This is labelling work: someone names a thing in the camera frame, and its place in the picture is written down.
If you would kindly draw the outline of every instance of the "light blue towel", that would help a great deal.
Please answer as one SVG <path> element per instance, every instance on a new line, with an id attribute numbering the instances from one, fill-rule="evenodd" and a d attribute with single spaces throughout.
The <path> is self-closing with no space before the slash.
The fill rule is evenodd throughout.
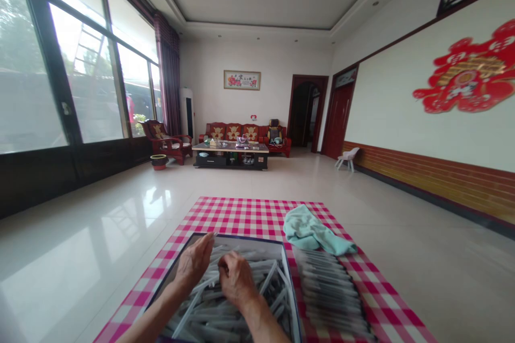
<path id="1" fill-rule="evenodd" d="M 358 251 L 354 243 L 335 236 L 322 225 L 306 205 L 297 206 L 286 214 L 283 230 L 286 239 L 301 249 L 315 250 L 322 247 L 335 256 Z"/>

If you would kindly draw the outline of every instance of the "flower pot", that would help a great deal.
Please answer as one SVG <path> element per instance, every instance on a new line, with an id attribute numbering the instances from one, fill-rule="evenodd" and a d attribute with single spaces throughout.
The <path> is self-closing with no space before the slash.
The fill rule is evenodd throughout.
<path id="1" fill-rule="evenodd" d="M 166 169 L 166 164 L 168 163 L 168 157 L 164 154 L 157 154 L 150 157 L 150 162 L 154 170 L 163 170 Z"/>

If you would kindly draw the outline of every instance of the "doorway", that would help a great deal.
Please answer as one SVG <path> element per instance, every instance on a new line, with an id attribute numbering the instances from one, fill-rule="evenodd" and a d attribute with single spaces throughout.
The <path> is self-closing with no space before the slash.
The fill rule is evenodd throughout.
<path id="1" fill-rule="evenodd" d="M 355 67 L 333 76 L 321 153 L 334 159 L 337 159 L 343 152 L 343 141 L 345 140 L 357 71 L 358 69 Z"/>
<path id="2" fill-rule="evenodd" d="M 288 138 L 292 146 L 318 150 L 323 103 L 328 76 L 293 75 L 288 117 Z"/>

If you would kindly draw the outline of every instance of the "baseboard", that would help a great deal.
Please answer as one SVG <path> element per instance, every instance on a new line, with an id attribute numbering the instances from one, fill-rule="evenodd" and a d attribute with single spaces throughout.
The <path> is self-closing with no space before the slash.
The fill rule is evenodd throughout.
<path id="1" fill-rule="evenodd" d="M 370 170 L 366 167 L 354 164 L 354 168 L 363 174 L 375 178 L 376 180 L 380 180 L 384 183 L 387 183 L 388 185 L 405 191 L 406 193 L 409 193 L 415 197 L 421 198 L 424 201 L 430 202 L 445 210 L 448 210 L 449 212 L 452 212 L 454 214 L 457 214 L 458 216 L 466 218 L 467 220 L 475 222 L 476 224 L 481 225 L 487 229 L 490 229 L 493 232 L 501 234 L 512 240 L 515 240 L 515 225 L 509 222 L 497 219 L 493 216 L 490 216 L 489 214 L 460 205 L 444 197 L 434 195 L 432 193 L 429 193 L 425 190 L 419 189 L 407 183 L 395 180 L 394 178 L 385 176 L 381 173 L 377 173 L 376 171 Z"/>

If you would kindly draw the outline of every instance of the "white wall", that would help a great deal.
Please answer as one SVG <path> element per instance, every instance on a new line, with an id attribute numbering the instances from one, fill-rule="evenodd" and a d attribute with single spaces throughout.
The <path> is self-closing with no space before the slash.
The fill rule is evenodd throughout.
<path id="1" fill-rule="evenodd" d="M 288 124 L 293 74 L 329 75 L 330 49 L 300 48 L 256 42 L 181 42 L 181 87 L 193 90 L 195 132 L 208 122 L 267 125 L 278 118 Z M 225 90 L 224 70 L 260 71 L 261 90 Z"/>
<path id="2" fill-rule="evenodd" d="M 333 55 L 330 74 L 347 68 L 378 49 L 436 17 L 440 0 L 392 0 L 359 30 L 339 43 Z M 322 132 L 325 128 L 329 92 L 324 104 Z"/>
<path id="3" fill-rule="evenodd" d="M 429 88 L 433 60 L 455 42 L 484 43 L 515 18 L 506 0 L 478 0 L 359 67 L 345 139 L 392 150 L 515 172 L 515 96 L 490 110 L 428 114 L 418 88 Z"/>

